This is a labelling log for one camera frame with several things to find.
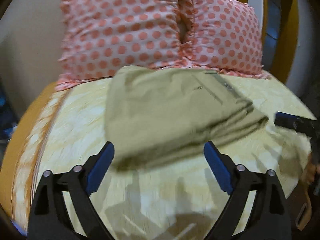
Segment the blue gripper pad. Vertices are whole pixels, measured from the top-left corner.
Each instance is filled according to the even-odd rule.
[[[224,166],[218,153],[208,142],[204,145],[204,157],[207,160],[207,163],[209,164],[214,176],[216,177],[221,190],[227,192],[228,195],[231,195],[231,193],[233,192],[233,187],[231,185],[231,175],[227,168]]]
[[[282,112],[276,112],[276,118],[298,118],[299,116],[293,115],[293,114],[286,114],[286,113],[282,113]]]
[[[105,150],[102,152],[100,158],[97,160],[92,170],[87,177],[87,188],[85,191],[88,196],[96,192],[106,174],[113,157],[115,156],[115,148],[112,143],[109,143]]]

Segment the blue object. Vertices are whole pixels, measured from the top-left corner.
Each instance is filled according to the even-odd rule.
[[[101,153],[100,158],[97,160],[90,173],[88,174],[87,188],[85,189],[88,195],[91,195],[91,193],[98,190],[114,156],[115,148],[112,143],[109,143]]]
[[[11,220],[11,222],[14,225],[14,227],[19,231],[20,234],[22,234],[23,236],[27,236],[27,232],[24,231],[20,226],[18,226],[16,222],[14,222],[13,220]]]
[[[287,114],[282,112],[276,112],[276,118],[294,118],[297,119],[299,116],[293,115],[293,114]]]
[[[11,139],[12,135],[13,135],[13,128],[8,128],[8,129],[3,129],[3,133],[7,136],[7,138]]]
[[[209,142],[204,145],[204,157],[206,158],[221,190],[231,195],[233,187],[231,185],[231,175],[219,157],[219,152],[211,146]]]
[[[0,97],[0,107],[4,106],[5,104],[5,98],[4,97]]]

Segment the khaki pants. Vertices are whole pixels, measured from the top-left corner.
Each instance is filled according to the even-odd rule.
[[[127,66],[111,81],[105,132],[126,170],[201,154],[205,142],[229,143],[267,120],[213,71]]]

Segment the pillow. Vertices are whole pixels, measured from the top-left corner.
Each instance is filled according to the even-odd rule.
[[[186,62],[178,0],[62,0],[61,9],[67,24],[63,88],[113,76],[125,65],[163,68]]]
[[[183,54],[194,66],[220,73],[266,78],[254,9],[236,0],[180,0],[188,32]]]
[[[183,21],[180,21],[178,23],[178,27],[179,27],[179,31],[180,31],[180,41],[183,41],[183,39],[186,35],[186,32],[187,32],[186,25]]]

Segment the bed cover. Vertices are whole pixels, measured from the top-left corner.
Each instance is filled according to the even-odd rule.
[[[274,169],[289,196],[306,165],[310,145],[305,136],[276,128],[274,114],[313,115],[274,77],[223,77],[270,120],[266,127],[219,150],[251,171]],[[103,127],[110,81],[101,79],[56,93],[50,85],[21,120],[0,173],[0,202],[24,229],[42,173],[48,169],[54,173],[69,171],[97,154],[108,140]],[[108,171],[90,198],[115,239],[160,240],[203,239],[228,195],[220,190],[200,155],[148,171]],[[65,194],[65,199],[75,230],[83,234],[70,196]],[[235,233],[244,229],[253,200],[254,193],[249,195]]]

